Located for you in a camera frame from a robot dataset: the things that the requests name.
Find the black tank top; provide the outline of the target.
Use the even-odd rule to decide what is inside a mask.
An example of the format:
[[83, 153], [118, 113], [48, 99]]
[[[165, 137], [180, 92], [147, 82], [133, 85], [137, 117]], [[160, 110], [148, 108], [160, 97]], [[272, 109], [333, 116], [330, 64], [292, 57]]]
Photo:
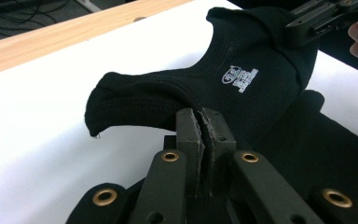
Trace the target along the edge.
[[321, 189], [352, 199], [327, 211], [327, 224], [358, 224], [358, 136], [324, 116], [324, 98], [307, 90], [319, 44], [287, 48], [283, 27], [293, 18], [276, 7], [210, 9], [212, 42], [195, 65], [103, 76], [87, 103], [89, 133], [118, 125], [172, 131], [179, 110], [214, 109], [239, 147], [264, 155], [306, 200]]

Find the white metal stand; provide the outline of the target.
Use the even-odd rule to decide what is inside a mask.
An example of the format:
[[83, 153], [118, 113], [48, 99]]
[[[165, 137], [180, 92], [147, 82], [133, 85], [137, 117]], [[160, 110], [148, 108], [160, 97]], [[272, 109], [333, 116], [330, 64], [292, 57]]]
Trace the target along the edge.
[[80, 4], [82, 7], [84, 7], [91, 13], [101, 11], [101, 9], [95, 6], [94, 4], [92, 4], [90, 0], [76, 0], [76, 1], [78, 2], [78, 4]]

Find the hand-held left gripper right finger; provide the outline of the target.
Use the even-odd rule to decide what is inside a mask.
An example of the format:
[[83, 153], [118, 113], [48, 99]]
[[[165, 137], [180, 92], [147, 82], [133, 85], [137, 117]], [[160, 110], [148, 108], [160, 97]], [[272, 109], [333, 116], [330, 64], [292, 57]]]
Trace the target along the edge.
[[201, 117], [205, 145], [202, 164], [204, 188], [209, 197], [221, 196], [227, 192], [228, 162], [237, 150], [237, 142], [220, 112], [203, 108]]

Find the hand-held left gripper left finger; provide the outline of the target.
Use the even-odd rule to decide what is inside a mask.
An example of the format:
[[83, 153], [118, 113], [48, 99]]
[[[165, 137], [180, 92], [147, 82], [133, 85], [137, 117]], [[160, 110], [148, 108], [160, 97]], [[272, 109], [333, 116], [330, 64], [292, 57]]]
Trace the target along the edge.
[[194, 111], [184, 108], [176, 113], [176, 148], [186, 155], [186, 195], [197, 196], [204, 145]]

